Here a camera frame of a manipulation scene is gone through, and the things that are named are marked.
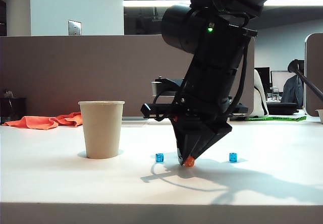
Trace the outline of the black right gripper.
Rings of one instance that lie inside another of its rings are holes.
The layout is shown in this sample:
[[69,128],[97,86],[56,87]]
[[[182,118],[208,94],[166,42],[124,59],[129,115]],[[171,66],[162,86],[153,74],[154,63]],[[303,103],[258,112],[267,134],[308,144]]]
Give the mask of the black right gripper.
[[158,91],[155,98],[173,92],[173,101],[145,103],[141,112],[145,118],[154,118],[157,121],[168,118],[171,121],[180,165],[189,157],[197,159],[231,132],[232,127],[227,119],[241,99],[246,67],[247,63],[243,62],[233,102],[229,102],[229,95],[236,77],[236,68],[199,69],[192,66],[181,85],[168,79],[157,81]]

